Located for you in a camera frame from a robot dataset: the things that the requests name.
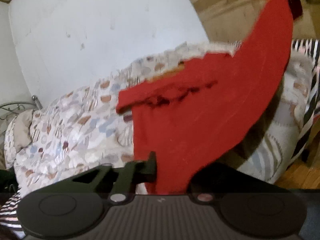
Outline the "beige pillow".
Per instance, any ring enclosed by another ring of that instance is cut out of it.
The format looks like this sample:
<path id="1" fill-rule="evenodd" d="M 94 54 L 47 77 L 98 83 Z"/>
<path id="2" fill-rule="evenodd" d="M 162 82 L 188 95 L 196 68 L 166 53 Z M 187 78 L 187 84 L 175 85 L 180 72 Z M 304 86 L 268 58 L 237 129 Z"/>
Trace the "beige pillow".
<path id="1" fill-rule="evenodd" d="M 33 110 L 29 109 L 20 113 L 14 124 L 14 147 L 16 152 L 27 147 L 31 143 L 30 126 L 33 119 Z"/>

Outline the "plywood wardrobe panel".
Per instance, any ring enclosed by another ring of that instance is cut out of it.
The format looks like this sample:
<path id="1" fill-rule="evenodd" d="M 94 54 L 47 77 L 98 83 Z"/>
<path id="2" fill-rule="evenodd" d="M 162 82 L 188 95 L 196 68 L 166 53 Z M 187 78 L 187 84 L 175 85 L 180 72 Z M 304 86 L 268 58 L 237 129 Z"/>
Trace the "plywood wardrobe panel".
<path id="1" fill-rule="evenodd" d="M 210 41 L 242 40 L 266 0 L 190 0 Z"/>

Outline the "metal bed headboard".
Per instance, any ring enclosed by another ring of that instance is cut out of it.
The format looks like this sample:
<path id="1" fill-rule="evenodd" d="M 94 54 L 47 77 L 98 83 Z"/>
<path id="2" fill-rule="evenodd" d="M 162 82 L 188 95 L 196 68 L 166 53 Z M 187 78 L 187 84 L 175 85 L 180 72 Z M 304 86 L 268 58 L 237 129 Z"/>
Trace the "metal bed headboard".
<path id="1" fill-rule="evenodd" d="M 42 104 L 37 96 L 31 97 L 31 102 L 12 101 L 1 104 L 1 170 L 5 170 L 4 139 L 6 130 L 14 117 L 29 109 L 42 109 Z"/>

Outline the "red garment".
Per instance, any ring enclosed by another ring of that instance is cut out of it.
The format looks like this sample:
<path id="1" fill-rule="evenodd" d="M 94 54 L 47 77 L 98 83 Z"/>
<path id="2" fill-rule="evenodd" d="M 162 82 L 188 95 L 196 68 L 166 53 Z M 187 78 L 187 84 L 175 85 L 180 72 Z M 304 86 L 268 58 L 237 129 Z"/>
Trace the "red garment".
<path id="1" fill-rule="evenodd" d="M 196 172 L 242 141 L 262 116 L 290 58 L 292 5 L 300 1 L 268 0 L 235 54 L 206 53 L 119 93 L 117 113 L 132 112 L 135 159 L 156 153 L 148 193 L 186 191 Z"/>

